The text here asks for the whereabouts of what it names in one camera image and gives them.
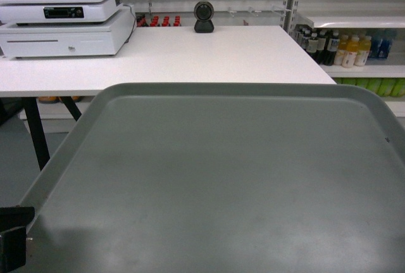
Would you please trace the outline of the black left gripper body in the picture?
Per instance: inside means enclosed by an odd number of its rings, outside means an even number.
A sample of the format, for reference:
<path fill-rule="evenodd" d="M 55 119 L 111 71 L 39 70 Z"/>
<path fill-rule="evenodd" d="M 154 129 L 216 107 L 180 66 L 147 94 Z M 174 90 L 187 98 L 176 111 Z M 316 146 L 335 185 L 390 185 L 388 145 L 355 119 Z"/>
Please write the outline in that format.
<path fill-rule="evenodd" d="M 34 219 L 34 207 L 1 207 L 1 272 L 26 264 L 27 226 Z"/>

